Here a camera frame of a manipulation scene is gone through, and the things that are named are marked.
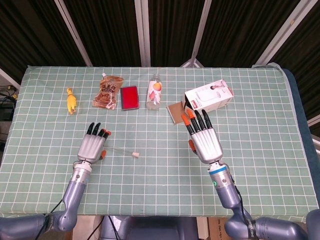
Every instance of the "yellow rubber chicken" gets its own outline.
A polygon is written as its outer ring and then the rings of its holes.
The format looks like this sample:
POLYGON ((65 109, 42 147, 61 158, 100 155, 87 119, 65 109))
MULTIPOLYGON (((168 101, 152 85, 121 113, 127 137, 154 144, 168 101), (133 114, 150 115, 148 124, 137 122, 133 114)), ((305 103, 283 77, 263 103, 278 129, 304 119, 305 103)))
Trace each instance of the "yellow rubber chicken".
POLYGON ((71 88, 67 88, 66 92, 68 93, 68 97, 66 99, 67 106, 68 106, 68 111, 72 115, 76 111, 76 97, 72 94, 71 88))

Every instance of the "clear water bottle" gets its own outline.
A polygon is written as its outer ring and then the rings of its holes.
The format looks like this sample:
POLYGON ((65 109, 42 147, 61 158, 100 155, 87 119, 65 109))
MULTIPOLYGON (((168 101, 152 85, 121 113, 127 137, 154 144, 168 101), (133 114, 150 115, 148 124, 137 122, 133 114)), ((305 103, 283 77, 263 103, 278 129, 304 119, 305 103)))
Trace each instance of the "clear water bottle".
POLYGON ((153 75, 149 82, 148 92, 146 94, 146 107, 148 109, 160 108, 162 83, 159 75, 153 75))

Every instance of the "table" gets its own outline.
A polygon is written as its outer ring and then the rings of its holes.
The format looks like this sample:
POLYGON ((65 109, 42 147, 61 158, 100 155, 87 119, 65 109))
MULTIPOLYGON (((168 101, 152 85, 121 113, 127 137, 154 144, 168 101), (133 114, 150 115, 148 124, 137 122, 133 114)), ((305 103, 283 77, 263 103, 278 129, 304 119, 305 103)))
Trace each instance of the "table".
POLYGON ((92 166, 80 215, 230 216, 207 172, 188 146, 185 126, 166 106, 184 92, 224 79, 234 92, 226 107, 209 113, 223 161, 254 216, 303 221, 318 208, 287 78, 281 69, 35 67, 23 77, 0 169, 0 213, 45 213, 62 198, 85 130, 101 122, 110 148, 140 152, 134 159, 108 149, 92 166), (92 106, 102 73, 136 85, 140 108, 92 106), (161 107, 145 107, 153 74, 162 80, 161 107), (67 110, 67 88, 77 99, 67 110))

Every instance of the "red box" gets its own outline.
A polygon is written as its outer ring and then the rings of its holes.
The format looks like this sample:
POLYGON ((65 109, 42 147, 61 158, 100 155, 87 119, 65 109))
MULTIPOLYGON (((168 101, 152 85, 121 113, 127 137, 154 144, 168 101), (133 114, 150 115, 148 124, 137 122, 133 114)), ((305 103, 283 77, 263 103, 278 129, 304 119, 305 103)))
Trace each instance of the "red box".
POLYGON ((125 86, 120 88, 122 110, 139 108, 139 96, 137 86, 125 86))

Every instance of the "metal frame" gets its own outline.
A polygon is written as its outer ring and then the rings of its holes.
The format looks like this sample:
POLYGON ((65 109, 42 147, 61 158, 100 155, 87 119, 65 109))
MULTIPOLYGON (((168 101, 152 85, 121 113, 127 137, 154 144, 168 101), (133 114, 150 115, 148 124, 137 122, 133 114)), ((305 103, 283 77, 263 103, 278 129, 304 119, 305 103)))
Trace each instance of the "metal frame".
POLYGON ((212 0, 205 0, 203 9, 202 9, 202 14, 199 22, 199 27, 198 31, 196 33, 194 45, 193 45, 193 50, 192 50, 192 55, 191 58, 186 61, 184 64, 181 65, 182 68, 203 68, 204 66, 196 59, 200 47, 200 43, 202 40, 202 36, 204 34, 205 26, 207 23, 207 18, 210 10, 212 0))
POLYGON ((84 44, 81 41, 81 38, 79 36, 79 33, 76 29, 76 26, 69 14, 69 11, 67 9, 67 6, 65 5, 64 0, 54 0, 57 8, 59 9, 59 12, 65 22, 65 25, 67 26, 85 64, 87 65, 87 67, 93 67, 93 64, 91 63, 91 60, 89 58, 89 55, 86 51, 86 48, 84 46, 84 44))
POLYGON ((0 76, 11 83, 16 89, 20 89, 20 84, 17 83, 12 77, 10 77, 5 71, 0 68, 0 76))
POLYGON ((315 116, 315 117, 309 119, 307 122, 308 122, 309 127, 311 127, 312 125, 315 125, 317 123, 320 123, 320 114, 318 116, 315 116))
POLYGON ((317 137, 317 136, 312 135, 312 134, 311 134, 311 137, 312 137, 312 141, 313 141, 313 144, 314 144, 315 151, 320 156, 320 137, 317 137))
POLYGON ((151 66, 148 0, 134 0, 142 67, 151 66))
POLYGON ((288 39, 291 33, 301 23, 313 6, 318 0, 302 0, 300 1, 295 9, 292 11, 290 16, 284 22, 282 27, 279 29, 277 34, 274 36, 272 41, 266 47, 260 58, 255 63, 256 65, 266 65, 288 39))

